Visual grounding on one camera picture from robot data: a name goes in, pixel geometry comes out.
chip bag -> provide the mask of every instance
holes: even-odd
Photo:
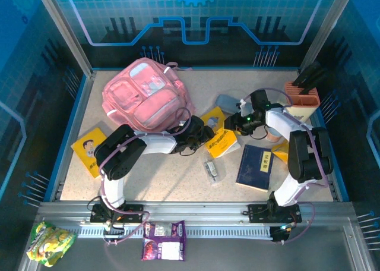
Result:
[[[144,226],[142,261],[185,261],[185,222],[147,222]]]
[[[31,230],[31,243],[26,252],[30,260],[53,266],[77,238],[77,234],[41,222]]]

backpack pocket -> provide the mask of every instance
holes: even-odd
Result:
[[[184,106],[186,103],[182,97],[171,89],[163,88],[140,104],[134,112],[134,117],[148,130],[153,130],[161,124],[166,124],[167,128],[175,121],[177,109]]]
[[[125,112],[135,109],[143,101],[140,92],[125,78],[111,85],[108,94],[112,96],[117,106]]]

book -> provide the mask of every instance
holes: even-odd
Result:
[[[71,146],[94,178],[99,176],[99,167],[96,165],[94,151],[105,139],[104,133],[99,128],[95,128]]]
[[[226,118],[218,106],[202,116],[201,119],[215,133],[215,136],[205,144],[206,149],[213,158],[221,157],[240,148],[235,133],[232,130],[224,129],[224,120]]]
[[[236,183],[267,192],[272,164],[273,153],[271,149],[246,144]]]

orange pen holder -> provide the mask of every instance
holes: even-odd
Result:
[[[286,108],[287,111],[300,121],[305,122],[318,109],[321,101],[316,88],[309,91],[309,94],[299,94],[302,90],[303,88],[293,86],[292,81],[285,83],[284,86],[284,91],[293,101],[293,106]]]

robotic arm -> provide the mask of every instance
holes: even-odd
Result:
[[[226,119],[224,126],[226,129],[235,130],[247,136],[252,134],[257,127],[267,125],[289,141],[289,174],[281,187],[271,193],[268,200],[269,214],[274,216],[281,210],[280,207],[296,204],[298,197],[310,185],[327,187],[327,184],[321,185],[316,182],[322,179],[322,174],[329,174],[333,170],[328,134],[324,128],[312,128],[298,121],[278,103],[271,104],[265,90],[257,90],[250,94],[250,97],[254,112],[246,116],[236,113]],[[316,149],[317,153],[315,151],[309,153],[310,146],[314,146],[313,149]]]
[[[186,126],[187,128],[184,132],[175,135],[177,131],[184,129]],[[145,134],[145,136],[132,140],[126,148],[109,159],[102,169],[105,175],[104,194],[107,197],[107,201],[103,201],[106,206],[104,208],[110,210],[122,209],[125,202],[123,193],[124,176],[132,169],[141,155],[182,153],[187,147],[196,152],[200,146],[214,137],[213,130],[204,125],[203,121],[194,115],[183,126],[156,134],[134,131],[129,125],[121,125],[96,148],[94,155],[98,166],[123,142],[139,134]]]
[[[267,202],[268,217],[276,219],[276,215],[280,215],[285,207],[295,205],[298,197],[310,185],[320,185],[316,182],[323,178],[322,174],[332,172],[333,163],[328,135],[326,129],[312,128],[292,117],[283,110],[280,104],[271,104],[265,90],[257,90],[251,93],[250,97],[254,112],[251,114],[236,113],[225,120],[224,127],[247,136],[252,134],[257,127],[267,125],[277,130],[289,141],[289,174],[281,187],[271,193]],[[104,209],[123,209],[125,202],[123,178],[141,155],[181,153],[187,147],[196,151],[214,137],[212,129],[204,125],[200,118],[192,116],[187,122],[183,126],[185,127],[187,124],[186,130],[180,134],[175,132],[183,129],[182,127],[152,135],[134,131],[128,125],[122,125],[97,147],[94,155],[97,164],[100,165],[127,139],[138,134],[145,134],[131,141],[126,148],[117,152],[104,165],[102,173],[105,175],[105,182],[102,197],[107,198],[107,201],[102,201],[102,205],[105,205]],[[309,146],[313,146],[314,152],[309,153]]]

